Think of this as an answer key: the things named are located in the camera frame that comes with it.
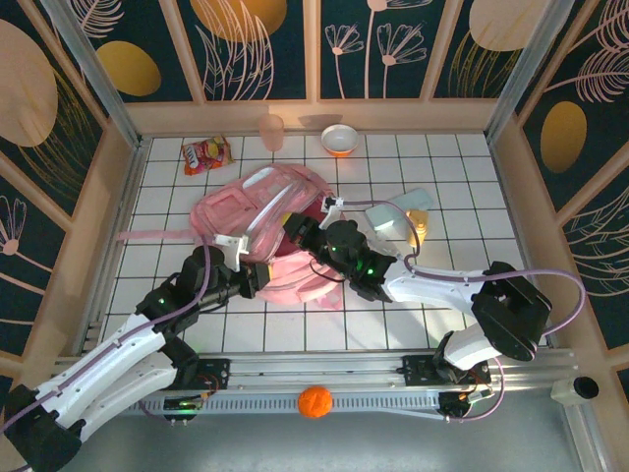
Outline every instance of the snack bag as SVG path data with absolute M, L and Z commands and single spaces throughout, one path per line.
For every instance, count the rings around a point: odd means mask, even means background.
M 222 136 L 183 145 L 181 149 L 186 159 L 186 175 L 201 174 L 234 162 L 229 143 Z

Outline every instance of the pink backpack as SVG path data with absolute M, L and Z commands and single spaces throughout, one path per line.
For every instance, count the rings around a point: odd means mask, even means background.
M 304 212 L 322 221 L 323 199 L 331 195 L 327 183 L 303 165 L 268 164 L 203 197 L 190 214 L 192 232 L 178 232 L 176 237 L 245 235 L 249 253 L 241 259 L 271 265 L 271 281 L 257 293 L 259 297 L 283 305 L 318 300 L 323 308 L 339 310 L 340 284 L 325 278 L 340 279 L 339 274 L 290 243 L 282 228 L 287 212 Z M 173 232 L 159 233 L 173 236 Z M 155 231 L 132 231 L 121 233 L 119 239 L 155 235 Z

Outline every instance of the plastic cup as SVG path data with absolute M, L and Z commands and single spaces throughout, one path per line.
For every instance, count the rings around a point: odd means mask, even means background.
M 278 115 L 263 115 L 257 122 L 264 147 L 276 152 L 284 146 L 284 120 Z

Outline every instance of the white bowl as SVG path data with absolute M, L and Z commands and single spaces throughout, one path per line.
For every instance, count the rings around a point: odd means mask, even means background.
M 358 147 L 358 133 L 347 125 L 328 126 L 321 133 L 321 144 L 334 157 L 345 157 Z

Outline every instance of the light blue object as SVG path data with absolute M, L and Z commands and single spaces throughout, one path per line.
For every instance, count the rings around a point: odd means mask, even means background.
M 404 211 L 407 209 L 427 210 L 432 208 L 432 198 L 424 189 L 416 189 L 389 201 L 398 205 Z M 404 218 L 399 211 L 389 205 L 374 206 L 366 210 L 365 214 L 374 231 L 386 229 L 392 226 L 396 221 Z

